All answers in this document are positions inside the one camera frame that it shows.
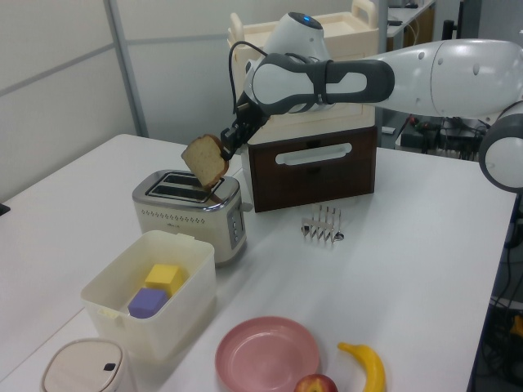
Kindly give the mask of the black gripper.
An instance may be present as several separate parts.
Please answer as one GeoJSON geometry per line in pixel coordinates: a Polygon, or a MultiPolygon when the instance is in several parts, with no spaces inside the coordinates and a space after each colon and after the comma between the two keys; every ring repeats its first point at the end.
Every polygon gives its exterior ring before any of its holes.
{"type": "Polygon", "coordinates": [[[263,127],[269,119],[260,106],[246,94],[242,94],[236,102],[236,120],[233,126],[221,132],[221,157],[230,161],[236,151],[263,127]]]}

